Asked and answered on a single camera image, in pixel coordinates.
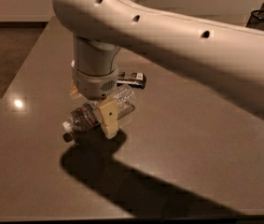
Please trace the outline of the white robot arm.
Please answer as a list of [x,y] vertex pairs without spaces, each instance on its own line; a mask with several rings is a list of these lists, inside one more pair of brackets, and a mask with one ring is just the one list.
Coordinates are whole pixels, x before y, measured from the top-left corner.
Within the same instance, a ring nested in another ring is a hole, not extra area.
[[74,37],[72,78],[102,100],[116,88],[116,56],[128,49],[190,77],[264,119],[264,31],[143,7],[134,0],[52,0]]

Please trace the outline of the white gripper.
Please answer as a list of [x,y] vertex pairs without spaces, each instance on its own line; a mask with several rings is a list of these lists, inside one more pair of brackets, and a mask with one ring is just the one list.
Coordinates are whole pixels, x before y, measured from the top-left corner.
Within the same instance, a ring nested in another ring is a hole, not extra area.
[[[89,74],[79,67],[79,62],[71,62],[72,81],[70,96],[72,99],[80,98],[81,95],[89,100],[102,100],[110,95],[118,83],[118,68],[102,75]],[[95,115],[101,123],[101,128],[107,139],[114,138],[118,133],[118,102],[115,98],[102,100],[95,107]]]

